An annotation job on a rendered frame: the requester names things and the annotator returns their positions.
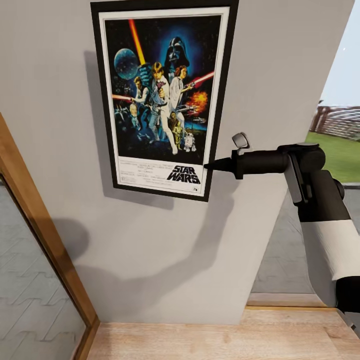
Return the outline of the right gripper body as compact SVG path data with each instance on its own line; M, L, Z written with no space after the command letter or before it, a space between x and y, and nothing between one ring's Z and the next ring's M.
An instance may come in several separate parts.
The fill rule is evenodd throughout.
M243 180L243 175L266 174L269 167L269 155L265 150L245 152L238 155L237 150L232 150L235 156L234 175L237 180Z

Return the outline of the poster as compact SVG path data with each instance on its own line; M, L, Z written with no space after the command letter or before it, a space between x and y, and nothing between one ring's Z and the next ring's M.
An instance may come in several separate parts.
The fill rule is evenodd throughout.
M209 202L239 0L90 7L113 187Z

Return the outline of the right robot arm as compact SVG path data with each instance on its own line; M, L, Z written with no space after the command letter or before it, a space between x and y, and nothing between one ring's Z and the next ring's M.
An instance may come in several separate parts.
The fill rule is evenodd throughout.
M328 170L316 142L254 151L244 132L232 137L238 150L204 168L243 175L285 175L293 205L298 207L309 279L323 304L341 310L360 330L360 235L343 203L344 188Z

